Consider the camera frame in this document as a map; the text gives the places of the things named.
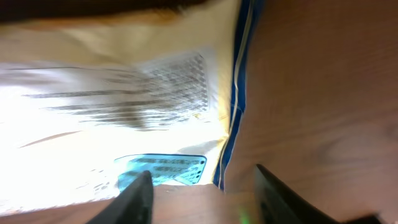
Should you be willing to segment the cream snack bag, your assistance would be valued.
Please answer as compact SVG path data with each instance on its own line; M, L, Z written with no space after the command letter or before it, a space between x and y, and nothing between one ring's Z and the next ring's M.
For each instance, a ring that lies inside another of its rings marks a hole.
M1 0L1 215L223 189L263 5Z

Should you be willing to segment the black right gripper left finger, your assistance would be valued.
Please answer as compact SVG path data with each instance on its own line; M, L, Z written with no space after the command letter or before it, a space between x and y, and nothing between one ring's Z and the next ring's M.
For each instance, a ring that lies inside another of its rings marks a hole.
M87 224L151 224L154 187L146 170Z

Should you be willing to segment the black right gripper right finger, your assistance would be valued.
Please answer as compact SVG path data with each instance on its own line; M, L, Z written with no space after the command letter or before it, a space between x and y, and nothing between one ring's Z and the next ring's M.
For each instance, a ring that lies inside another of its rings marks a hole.
M341 224L296 194L260 164L254 169L254 195L265 224Z

